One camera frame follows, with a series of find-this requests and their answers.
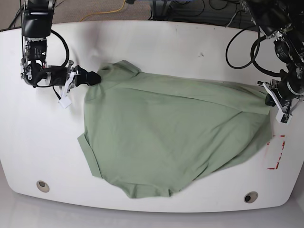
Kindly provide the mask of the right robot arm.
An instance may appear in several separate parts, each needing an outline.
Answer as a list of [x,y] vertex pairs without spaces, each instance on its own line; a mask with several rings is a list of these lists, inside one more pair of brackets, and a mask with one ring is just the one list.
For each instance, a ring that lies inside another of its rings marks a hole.
[[[34,88],[58,86],[65,92],[80,85],[99,84],[102,79],[97,73],[73,65],[66,41],[52,29],[55,6],[54,0],[26,0],[20,6],[23,12],[21,79]],[[51,34],[60,39],[66,52],[65,60],[59,66],[48,66],[46,62],[47,37]]]

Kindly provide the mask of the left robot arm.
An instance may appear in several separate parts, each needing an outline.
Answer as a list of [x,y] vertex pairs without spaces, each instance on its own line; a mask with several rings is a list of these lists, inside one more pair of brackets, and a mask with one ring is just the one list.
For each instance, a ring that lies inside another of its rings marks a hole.
[[[304,2],[302,0],[242,0],[245,12],[249,13],[257,40],[250,50],[249,65],[274,78],[270,83],[261,83],[267,91],[265,104],[277,106],[277,120],[286,123],[292,116],[294,99],[304,96]],[[261,42],[274,40],[275,54],[287,70],[278,73],[264,69],[257,61]]]

